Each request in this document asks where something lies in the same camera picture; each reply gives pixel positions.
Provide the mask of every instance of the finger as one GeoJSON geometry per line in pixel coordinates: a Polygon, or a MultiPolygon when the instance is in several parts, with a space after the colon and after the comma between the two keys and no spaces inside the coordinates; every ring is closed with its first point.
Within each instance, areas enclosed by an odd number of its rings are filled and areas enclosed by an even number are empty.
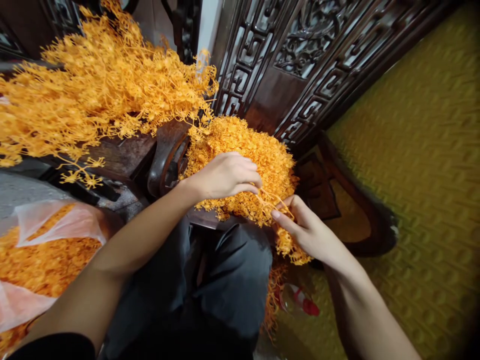
{"type": "Polygon", "coordinates": [[[279,202],[276,205],[277,209],[283,209],[285,206],[290,207],[292,205],[292,201],[297,195],[290,195],[289,197],[283,199],[283,202],[279,202]]]}
{"type": "Polygon", "coordinates": [[[258,194],[259,189],[255,185],[252,185],[249,183],[242,183],[242,184],[236,185],[233,188],[233,192],[234,192],[234,195],[237,195],[238,193],[241,193],[241,192],[250,192],[253,194],[258,194]]]}
{"type": "Polygon", "coordinates": [[[240,175],[240,183],[253,183],[257,188],[262,187],[262,178],[256,171],[242,171],[240,175]]]}
{"type": "Polygon", "coordinates": [[[250,170],[250,171],[257,171],[258,169],[258,166],[256,163],[254,162],[251,162],[251,161],[243,161],[242,164],[241,164],[242,167],[244,167],[245,169],[247,170],[250,170]]]}
{"type": "Polygon", "coordinates": [[[278,225],[287,230],[293,236],[300,234],[302,227],[294,223],[288,216],[282,214],[280,211],[272,210],[271,217],[277,222],[278,225]]]}
{"type": "Polygon", "coordinates": [[[283,200],[283,203],[278,203],[276,205],[277,209],[283,209],[284,204],[289,208],[293,216],[297,219],[298,223],[301,225],[308,224],[312,218],[316,218],[317,215],[313,213],[312,210],[307,206],[302,198],[298,195],[291,195],[283,200]]]}

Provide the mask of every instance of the carved wooden panel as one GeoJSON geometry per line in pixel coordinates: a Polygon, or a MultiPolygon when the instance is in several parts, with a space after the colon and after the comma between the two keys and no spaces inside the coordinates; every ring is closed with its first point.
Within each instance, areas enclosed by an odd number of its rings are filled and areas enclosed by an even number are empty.
{"type": "Polygon", "coordinates": [[[351,33],[328,62],[318,68],[307,90],[275,131],[290,147],[298,145],[321,123],[339,99],[347,96],[362,78],[373,71],[398,40],[422,22],[439,1],[374,1],[362,16],[355,18],[351,33]]]}
{"type": "Polygon", "coordinates": [[[236,2],[227,49],[218,73],[220,89],[215,114],[243,117],[258,87],[274,46],[274,37],[287,0],[239,0],[236,2]]]}
{"type": "Polygon", "coordinates": [[[72,0],[41,0],[45,16],[50,19],[55,36],[62,38],[67,34],[82,33],[79,18],[79,6],[72,0]]]}
{"type": "Polygon", "coordinates": [[[304,1],[276,54],[273,66],[307,79],[344,31],[359,1],[304,1]]]}
{"type": "Polygon", "coordinates": [[[232,1],[215,114],[245,118],[297,154],[458,3],[232,1]]]}

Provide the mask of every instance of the chair armrest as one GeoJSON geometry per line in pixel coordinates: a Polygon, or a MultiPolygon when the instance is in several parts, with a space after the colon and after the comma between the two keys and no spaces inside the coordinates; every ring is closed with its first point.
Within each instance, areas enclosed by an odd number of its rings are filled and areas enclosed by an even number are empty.
{"type": "Polygon", "coordinates": [[[147,188],[154,198],[160,198],[172,188],[185,170],[190,138],[190,125],[183,121],[169,121],[156,132],[156,150],[148,173],[147,188]]]}

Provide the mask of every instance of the pile of orange flowers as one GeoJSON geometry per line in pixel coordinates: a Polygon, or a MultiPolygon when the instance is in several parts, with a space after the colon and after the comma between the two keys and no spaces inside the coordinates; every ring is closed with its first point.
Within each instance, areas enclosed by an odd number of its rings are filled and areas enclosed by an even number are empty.
{"type": "MultiPolygon", "coordinates": [[[[62,207],[28,241],[50,230],[73,206],[62,207]]],[[[53,298],[67,289],[102,246],[98,240],[84,237],[16,247],[19,231],[18,226],[13,227],[0,238],[0,280],[53,298]]],[[[0,333],[0,356],[27,335],[28,326],[25,323],[0,333]]]]}
{"type": "MultiPolygon", "coordinates": [[[[241,192],[223,199],[204,200],[199,202],[196,208],[207,211],[215,209],[217,218],[221,221],[228,219],[232,213],[249,218],[260,227],[270,226],[272,209],[282,199],[294,194],[299,180],[293,171],[294,159],[287,152],[285,144],[265,132],[256,132],[248,127],[245,120],[232,116],[214,118],[205,132],[207,136],[197,136],[191,140],[184,177],[197,173],[219,154],[238,152],[258,166],[257,172],[263,186],[259,195],[241,192]]],[[[282,211],[287,212],[293,219],[286,207],[282,211]]],[[[306,264],[311,260],[287,231],[279,229],[277,235],[278,254],[288,256],[296,265],[306,264]]]]}
{"type": "Polygon", "coordinates": [[[78,161],[102,138],[155,135],[173,119],[206,124],[212,118],[205,96],[219,85],[208,53],[185,65],[166,42],[154,47],[145,41],[119,1],[102,5],[115,20],[81,7],[85,36],[67,35],[43,51],[44,60],[63,64],[63,70],[24,62],[9,81],[0,76],[0,94],[7,99],[0,102],[0,167],[19,164],[22,155],[53,155],[73,168],[64,182],[95,187],[101,179],[85,169],[104,163],[78,161]]]}

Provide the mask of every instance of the decorative carving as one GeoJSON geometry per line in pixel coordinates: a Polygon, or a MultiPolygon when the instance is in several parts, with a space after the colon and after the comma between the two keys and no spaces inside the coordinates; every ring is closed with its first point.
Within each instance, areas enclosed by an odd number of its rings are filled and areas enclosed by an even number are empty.
{"type": "Polygon", "coordinates": [[[243,117],[268,65],[286,0],[238,0],[218,72],[216,115],[243,117]]]}
{"type": "Polygon", "coordinates": [[[352,0],[305,0],[273,65],[308,78],[347,22],[352,3],[352,0]]]}
{"type": "Polygon", "coordinates": [[[0,50],[14,57],[26,57],[27,54],[22,50],[15,35],[12,34],[0,19],[0,50]]]}
{"type": "Polygon", "coordinates": [[[41,0],[46,16],[51,19],[55,36],[82,34],[79,20],[79,6],[72,0],[41,0]]]}
{"type": "MultiPolygon", "coordinates": [[[[390,0],[362,5],[364,7],[344,25],[346,33],[342,37],[345,39],[324,65],[315,70],[302,98],[277,128],[275,136],[289,147],[297,146],[311,129],[327,119],[383,57],[439,6],[439,2],[390,0]]],[[[301,71],[305,66],[296,65],[295,68],[301,71]]]]}

